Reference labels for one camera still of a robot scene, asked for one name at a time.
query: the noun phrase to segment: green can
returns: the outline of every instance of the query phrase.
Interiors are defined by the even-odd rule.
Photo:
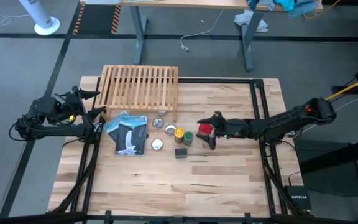
[[[194,134],[192,132],[187,131],[185,133],[185,137],[183,138],[183,143],[187,146],[191,146],[193,142]]]

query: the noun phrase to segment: yellow cable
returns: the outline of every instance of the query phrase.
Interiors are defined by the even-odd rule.
[[[307,19],[314,19],[317,18],[321,15],[323,15],[324,13],[328,12],[328,10],[330,10],[332,7],[334,7],[336,4],[338,4],[341,0],[337,0],[332,6],[329,6],[328,9],[324,10],[323,12],[320,12],[319,14],[312,16],[312,17],[308,17],[306,14],[304,14],[304,17]]]
[[[348,91],[348,90],[351,90],[351,89],[353,89],[353,88],[356,87],[356,86],[358,86],[358,83],[355,83],[355,84],[353,84],[353,85],[351,85],[351,86],[349,86],[349,87],[346,87],[345,89],[343,89],[343,90],[341,90],[341,91],[339,91],[339,92],[337,92],[337,93],[335,93],[335,94],[332,94],[331,96],[327,97],[326,100],[330,100],[330,99],[332,99],[332,98],[334,98],[334,97],[337,97],[337,96],[339,96],[340,94],[342,94],[342,93],[344,93],[344,92],[346,92],[346,91]]]

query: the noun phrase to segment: white cable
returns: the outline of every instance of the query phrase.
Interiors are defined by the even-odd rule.
[[[349,105],[349,104],[351,104],[351,103],[356,102],[357,100],[358,100],[358,98],[355,99],[355,100],[352,100],[352,101],[350,101],[350,102],[348,102],[348,103],[345,103],[344,105],[342,105],[342,106],[336,108],[336,109],[335,109],[335,112],[339,111],[340,109],[344,108],[345,106],[347,106],[347,105]],[[294,136],[294,138],[297,138],[299,135],[301,135],[301,134],[303,134],[303,133],[309,131],[310,129],[314,128],[315,126],[317,126],[317,124],[314,124],[314,125],[310,126],[308,129],[306,129],[306,130],[302,131],[301,133],[297,134],[296,136]]]
[[[3,20],[1,21],[1,25],[6,26],[6,25],[9,25],[12,22],[12,20],[13,20],[12,18],[25,17],[25,16],[30,16],[30,15],[26,14],[26,15],[18,15],[18,16],[4,16],[4,15],[0,15],[0,16],[3,18]]]
[[[181,37],[181,39],[180,39],[180,47],[181,47],[183,50],[186,50],[187,52],[189,52],[190,48],[186,47],[186,46],[183,44],[183,41],[182,41],[182,40],[183,40],[184,38],[187,38],[187,37],[195,37],[195,36],[197,36],[197,35],[208,34],[209,32],[211,32],[211,31],[214,29],[214,27],[215,27],[216,23],[218,22],[219,18],[221,17],[222,12],[223,12],[223,9],[221,10],[221,13],[218,15],[218,18],[216,18],[215,23],[214,23],[214,25],[210,28],[210,30],[208,30],[208,31],[206,31],[206,32],[201,32],[201,33],[199,33],[199,34],[184,35],[183,37]]]

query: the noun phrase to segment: red object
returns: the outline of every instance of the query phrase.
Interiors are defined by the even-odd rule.
[[[204,132],[205,134],[211,134],[214,126],[210,124],[200,124],[198,131]]]

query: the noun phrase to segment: cloth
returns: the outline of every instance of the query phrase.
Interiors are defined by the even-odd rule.
[[[290,19],[313,11],[318,7],[318,2],[315,0],[298,0],[292,11],[288,13]]]
[[[247,0],[248,6],[254,11],[256,9],[256,5],[258,5],[259,0]]]
[[[244,10],[243,14],[238,14],[234,18],[234,22],[241,26],[243,24],[249,25],[249,22],[251,21],[251,17],[254,14],[251,10]],[[261,19],[258,25],[258,28],[256,29],[256,32],[267,32],[269,29],[267,28],[267,23]]]
[[[280,4],[284,10],[292,11],[295,4],[294,0],[276,0],[276,4]]]
[[[259,0],[259,4],[261,6],[266,6],[270,11],[276,7],[276,4],[274,4],[273,0]]]

